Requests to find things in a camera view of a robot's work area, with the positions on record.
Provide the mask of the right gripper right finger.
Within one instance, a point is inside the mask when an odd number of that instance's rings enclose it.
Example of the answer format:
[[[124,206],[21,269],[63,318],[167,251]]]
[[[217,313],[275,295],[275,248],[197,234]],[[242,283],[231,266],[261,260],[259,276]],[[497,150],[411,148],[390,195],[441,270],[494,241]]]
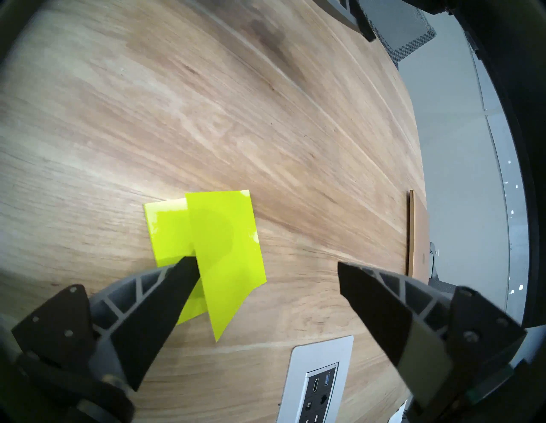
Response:
[[[456,420],[513,375],[526,330],[476,290],[339,261],[340,294],[411,392],[408,420]]]

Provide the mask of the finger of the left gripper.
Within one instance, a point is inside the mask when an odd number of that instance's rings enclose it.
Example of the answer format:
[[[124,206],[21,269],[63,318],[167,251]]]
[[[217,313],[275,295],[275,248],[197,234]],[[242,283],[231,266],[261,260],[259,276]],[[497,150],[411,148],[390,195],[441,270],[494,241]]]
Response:
[[[346,27],[359,32],[368,42],[376,39],[358,1],[324,1],[324,11]]]

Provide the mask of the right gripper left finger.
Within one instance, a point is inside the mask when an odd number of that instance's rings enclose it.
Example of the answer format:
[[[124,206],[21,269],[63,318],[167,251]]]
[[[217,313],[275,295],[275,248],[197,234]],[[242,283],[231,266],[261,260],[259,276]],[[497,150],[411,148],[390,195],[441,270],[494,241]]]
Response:
[[[89,297],[70,285],[29,313],[12,334],[23,353],[137,391],[200,278],[197,258],[123,278]]]

